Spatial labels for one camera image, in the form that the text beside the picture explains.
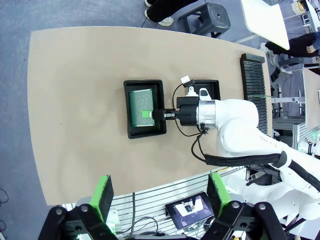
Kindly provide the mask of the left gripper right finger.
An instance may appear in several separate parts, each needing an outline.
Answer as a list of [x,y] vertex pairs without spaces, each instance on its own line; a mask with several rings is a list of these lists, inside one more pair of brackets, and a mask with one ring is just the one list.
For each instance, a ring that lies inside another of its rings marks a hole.
[[287,236],[272,205],[258,202],[251,206],[231,200],[218,173],[208,175],[207,195],[215,220],[203,235],[205,240],[228,240],[235,231],[250,240],[286,240]]

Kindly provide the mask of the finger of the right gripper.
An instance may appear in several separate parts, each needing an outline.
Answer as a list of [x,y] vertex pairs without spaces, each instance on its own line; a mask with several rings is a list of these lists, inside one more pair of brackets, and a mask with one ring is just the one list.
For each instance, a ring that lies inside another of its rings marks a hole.
[[177,111],[175,109],[156,109],[156,110],[142,110],[141,116],[143,118],[152,118],[155,121],[174,120]]

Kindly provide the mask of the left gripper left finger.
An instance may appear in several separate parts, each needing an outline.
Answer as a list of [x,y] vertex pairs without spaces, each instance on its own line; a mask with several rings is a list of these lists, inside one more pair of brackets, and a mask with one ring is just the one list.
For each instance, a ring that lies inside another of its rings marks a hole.
[[114,197],[112,180],[102,176],[89,203],[68,211],[62,206],[52,207],[38,236],[39,240],[75,240],[87,234],[91,240],[116,240],[106,220]]

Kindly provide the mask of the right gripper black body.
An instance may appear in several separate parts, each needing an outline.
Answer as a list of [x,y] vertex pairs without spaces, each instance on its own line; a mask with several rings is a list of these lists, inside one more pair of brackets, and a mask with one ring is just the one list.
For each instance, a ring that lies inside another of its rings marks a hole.
[[198,96],[177,97],[176,105],[178,112],[176,117],[182,126],[197,125],[197,107],[199,103]]

